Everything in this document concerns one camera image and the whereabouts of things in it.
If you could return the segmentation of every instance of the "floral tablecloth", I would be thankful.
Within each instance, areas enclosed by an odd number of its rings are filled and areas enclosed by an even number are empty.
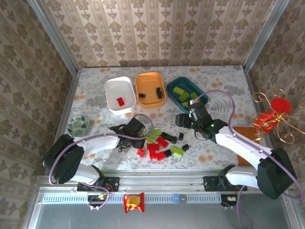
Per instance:
[[[211,141],[198,141],[194,131],[175,125],[175,116],[182,111],[166,99],[163,107],[145,110],[137,104],[132,113],[113,115],[107,107],[104,84],[107,80],[128,76],[135,89],[135,77],[143,72],[159,72],[163,77],[164,86],[177,77],[185,76],[203,91],[221,89],[228,92],[234,99],[236,111],[233,126],[252,126],[250,115],[255,112],[248,85],[241,66],[200,66],[200,67],[134,67],[134,68],[89,68],[82,69],[79,84],[75,93],[70,118],[84,115],[89,118],[91,128],[87,135],[94,135],[107,130],[111,126],[126,124],[132,116],[143,113],[148,115],[155,126],[168,134],[179,136],[184,133],[183,141],[176,146],[188,144],[190,149],[183,157],[169,157],[162,161],[151,160],[149,155],[139,157],[133,148],[104,150],[83,158],[82,163],[96,165],[101,169],[222,169],[228,164],[237,164],[235,153]],[[207,110],[212,118],[227,121],[232,104],[220,94],[208,94]],[[146,126],[148,121],[140,119]]]

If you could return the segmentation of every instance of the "red cube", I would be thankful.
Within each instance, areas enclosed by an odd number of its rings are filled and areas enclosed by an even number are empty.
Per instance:
[[[157,156],[156,156],[156,151],[154,151],[154,150],[149,150],[149,157],[150,157],[151,159],[156,159],[156,158],[157,158]]]
[[[147,149],[148,150],[159,151],[160,150],[160,145],[159,144],[147,144]]]
[[[157,138],[157,143],[159,143],[164,149],[168,146],[168,142],[164,139],[164,138],[162,138],[162,137],[158,137]]]
[[[122,99],[122,97],[118,98],[117,101],[118,101],[120,106],[124,106],[125,105],[124,100]]]
[[[166,158],[166,155],[165,155],[165,153],[162,151],[162,152],[156,154],[156,157],[157,157],[158,161],[161,161],[161,160],[163,160],[164,158]]]
[[[138,149],[138,155],[141,157],[145,156],[145,151],[142,149]]]

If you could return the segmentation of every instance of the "damask wallpaper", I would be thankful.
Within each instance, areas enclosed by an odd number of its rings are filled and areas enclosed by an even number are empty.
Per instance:
[[[26,0],[0,0],[0,228],[20,228],[71,75]]]
[[[305,102],[305,1],[290,0],[287,8],[274,28],[253,68],[252,81],[257,91],[272,98],[274,88],[284,89],[293,108],[290,115],[302,115],[304,109],[298,107]],[[292,117],[290,123],[305,131],[305,117]],[[287,124],[281,124],[281,136],[292,133],[294,144],[284,144],[277,135],[271,135],[274,146],[282,146],[288,152],[297,172],[298,180],[305,189],[305,135]],[[305,216],[305,202],[301,203]]]
[[[275,0],[38,0],[79,68],[242,65]]]

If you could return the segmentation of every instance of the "green lego brick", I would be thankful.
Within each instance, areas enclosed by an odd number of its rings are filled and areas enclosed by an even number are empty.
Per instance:
[[[181,103],[181,105],[182,105],[184,108],[187,108],[187,107],[189,106],[187,102]]]
[[[151,130],[151,128],[149,127],[149,128],[148,128],[148,132],[150,132],[150,131],[152,131],[152,132],[151,132],[151,135],[150,135],[150,138],[156,138],[157,135],[156,135],[156,132],[155,132],[154,128]]]
[[[154,130],[154,132],[155,132],[156,136],[160,136],[162,134],[162,130],[160,130],[160,129],[156,129],[156,130]]]
[[[150,143],[156,143],[156,140],[154,140],[154,139],[152,139],[150,137],[147,137],[145,140],[150,142]]]
[[[184,153],[183,149],[180,149],[180,148],[178,148],[178,147],[176,147],[176,146],[172,146],[171,152],[172,152],[174,155],[176,155],[176,156],[182,156],[183,153]]]
[[[190,97],[190,94],[184,92],[182,95],[179,96],[179,101],[183,103],[188,97]]]
[[[184,93],[184,90],[181,89],[180,87],[175,87],[173,89],[173,92],[175,92],[176,94],[182,95]]]
[[[190,96],[191,96],[192,99],[196,99],[198,97],[196,92],[191,93]]]

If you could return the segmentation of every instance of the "snack package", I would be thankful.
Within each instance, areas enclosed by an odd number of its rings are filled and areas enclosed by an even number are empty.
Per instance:
[[[138,209],[144,212],[144,193],[138,195],[124,195],[124,209],[125,213],[129,210]]]

